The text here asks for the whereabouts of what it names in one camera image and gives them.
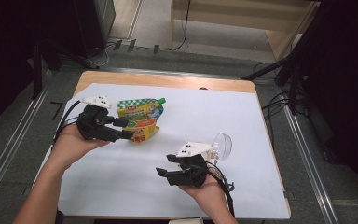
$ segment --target black equipment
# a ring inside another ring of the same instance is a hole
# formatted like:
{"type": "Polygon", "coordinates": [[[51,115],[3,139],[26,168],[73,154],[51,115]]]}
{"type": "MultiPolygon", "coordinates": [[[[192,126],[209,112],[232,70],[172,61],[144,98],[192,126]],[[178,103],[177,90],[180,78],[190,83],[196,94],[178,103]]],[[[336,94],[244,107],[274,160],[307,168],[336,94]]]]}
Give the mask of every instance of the black equipment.
{"type": "Polygon", "coordinates": [[[116,17],[112,0],[53,0],[41,3],[41,31],[75,55],[89,57],[105,47],[116,17]]]}
{"type": "Polygon", "coordinates": [[[96,105],[86,105],[83,113],[77,119],[76,125],[85,139],[101,139],[104,141],[116,142],[119,138],[132,139],[134,132],[118,131],[105,127],[105,124],[112,123],[113,126],[126,127],[129,123],[126,119],[118,119],[107,116],[106,108],[96,105]]]}
{"type": "Polygon", "coordinates": [[[158,174],[166,177],[170,185],[201,187],[206,179],[207,173],[192,166],[199,166],[208,170],[205,159],[199,154],[194,157],[177,158],[175,155],[167,155],[170,162],[177,162],[182,171],[168,172],[167,170],[156,168],[158,174]]]}

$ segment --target yellow packaging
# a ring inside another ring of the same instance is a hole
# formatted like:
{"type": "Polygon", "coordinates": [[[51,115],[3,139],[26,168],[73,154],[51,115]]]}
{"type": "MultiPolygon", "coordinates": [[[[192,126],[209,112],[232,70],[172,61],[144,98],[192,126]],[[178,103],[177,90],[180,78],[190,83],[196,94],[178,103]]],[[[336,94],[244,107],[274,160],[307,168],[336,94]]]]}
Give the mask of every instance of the yellow packaging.
{"type": "Polygon", "coordinates": [[[165,99],[137,99],[120,101],[117,104],[117,113],[120,118],[129,121],[124,130],[133,131],[131,141],[140,144],[155,134],[159,126],[156,125],[158,118],[164,111],[162,104],[165,99]]]}

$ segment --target wrist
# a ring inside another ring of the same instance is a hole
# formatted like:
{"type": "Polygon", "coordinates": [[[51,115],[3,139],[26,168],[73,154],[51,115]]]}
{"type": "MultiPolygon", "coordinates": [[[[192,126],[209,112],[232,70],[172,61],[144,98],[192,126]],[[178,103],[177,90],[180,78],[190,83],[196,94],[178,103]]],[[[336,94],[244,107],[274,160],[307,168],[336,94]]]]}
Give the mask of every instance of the wrist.
{"type": "Polygon", "coordinates": [[[72,158],[68,155],[62,153],[63,148],[53,148],[48,159],[46,160],[45,165],[51,166],[54,168],[54,171],[65,172],[72,165],[72,158]]]}
{"type": "Polygon", "coordinates": [[[228,209],[223,209],[220,211],[216,211],[210,215],[210,218],[213,220],[214,224],[237,224],[237,220],[228,209]]]}
{"type": "Polygon", "coordinates": [[[64,167],[55,160],[51,160],[50,158],[48,158],[42,169],[46,170],[52,175],[63,175],[67,167],[64,167]]]}

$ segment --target white tabletop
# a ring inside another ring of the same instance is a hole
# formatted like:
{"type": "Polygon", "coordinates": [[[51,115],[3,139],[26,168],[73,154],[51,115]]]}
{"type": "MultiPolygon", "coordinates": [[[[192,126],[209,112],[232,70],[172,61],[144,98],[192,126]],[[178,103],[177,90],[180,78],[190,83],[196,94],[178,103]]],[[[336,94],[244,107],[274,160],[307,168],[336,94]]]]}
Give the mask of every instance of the white tabletop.
{"type": "MultiPolygon", "coordinates": [[[[117,102],[162,98],[160,130],[141,145],[117,140],[91,151],[66,171],[59,209],[66,216],[98,218],[206,217],[195,201],[160,177],[156,167],[178,170],[168,162],[185,141],[213,143],[218,133],[232,140],[232,151],[218,167],[229,182],[236,218],[287,219],[278,166],[255,93],[92,84],[70,100],[105,95],[117,116],[117,102]]],[[[68,119],[84,109],[78,105],[68,119]]]]}

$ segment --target power cord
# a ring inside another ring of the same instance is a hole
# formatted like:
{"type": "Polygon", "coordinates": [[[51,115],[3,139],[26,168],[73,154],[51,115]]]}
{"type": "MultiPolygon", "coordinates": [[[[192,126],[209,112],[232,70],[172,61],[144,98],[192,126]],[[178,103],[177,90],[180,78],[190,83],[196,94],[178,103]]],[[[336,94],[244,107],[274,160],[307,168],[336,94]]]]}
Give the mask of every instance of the power cord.
{"type": "MultiPolygon", "coordinates": [[[[271,117],[273,115],[278,114],[286,105],[289,104],[289,99],[288,98],[283,98],[277,101],[274,101],[276,98],[278,98],[281,95],[287,94],[290,91],[283,91],[278,93],[277,95],[275,95],[274,97],[272,97],[272,99],[269,101],[268,105],[262,106],[261,109],[262,110],[266,110],[268,111],[267,115],[264,117],[265,121],[268,121],[268,125],[269,125],[269,134],[270,134],[270,140],[271,140],[271,145],[272,145],[272,149],[275,151],[275,136],[274,136],[274,130],[272,127],[272,119],[271,117]]],[[[301,92],[297,92],[296,95],[304,95],[301,92]]],[[[296,99],[295,103],[296,105],[302,105],[301,103],[302,99],[296,99]]],[[[307,115],[307,110],[304,110],[304,112],[300,112],[298,114],[302,114],[302,115],[307,115]]]]}
{"type": "MultiPolygon", "coordinates": [[[[256,69],[258,66],[260,66],[261,64],[273,64],[273,63],[257,63],[257,64],[255,64],[255,65],[253,66],[253,68],[252,68],[253,73],[255,73],[255,69],[256,69]]],[[[276,72],[276,69],[274,69],[274,74],[275,74],[275,76],[278,75],[277,72],[276,72]]]]}
{"type": "MultiPolygon", "coordinates": [[[[180,20],[180,25],[181,25],[181,27],[182,27],[182,31],[183,31],[183,34],[184,33],[186,33],[187,32],[187,28],[185,28],[185,25],[184,25],[184,23],[183,23],[183,20],[180,20]]],[[[186,42],[186,48],[184,49],[184,51],[186,51],[188,49],[188,43],[186,42]]]]}
{"type": "Polygon", "coordinates": [[[179,46],[179,47],[176,47],[174,49],[168,49],[168,50],[178,50],[179,48],[181,48],[185,42],[186,42],[186,39],[187,39],[187,22],[188,22],[188,12],[190,11],[190,3],[191,3],[191,0],[188,0],[187,2],[187,13],[186,13],[186,22],[185,22],[185,37],[183,39],[183,42],[182,44],[179,46]]]}
{"type": "Polygon", "coordinates": [[[60,133],[62,132],[63,128],[65,128],[66,126],[68,126],[69,124],[65,124],[67,122],[67,118],[69,116],[69,114],[72,112],[72,110],[75,108],[75,106],[77,106],[78,104],[80,104],[80,101],[76,101],[74,102],[71,107],[69,107],[69,109],[66,111],[65,115],[63,115],[61,121],[60,121],[60,124],[58,125],[58,128],[57,128],[57,131],[54,135],[54,138],[53,138],[53,147],[54,147],[54,144],[57,142],[57,139],[58,137],[60,136],[60,133]]]}
{"type": "Polygon", "coordinates": [[[96,69],[99,69],[101,66],[104,66],[104,65],[107,65],[109,63],[109,60],[110,60],[110,57],[109,57],[109,54],[107,53],[107,50],[112,48],[112,46],[114,46],[115,44],[112,44],[112,45],[108,45],[106,46],[106,48],[104,49],[104,53],[106,55],[106,61],[104,63],[95,63],[93,62],[92,60],[90,59],[86,59],[89,63],[92,63],[94,64],[96,67],[96,69]]]}

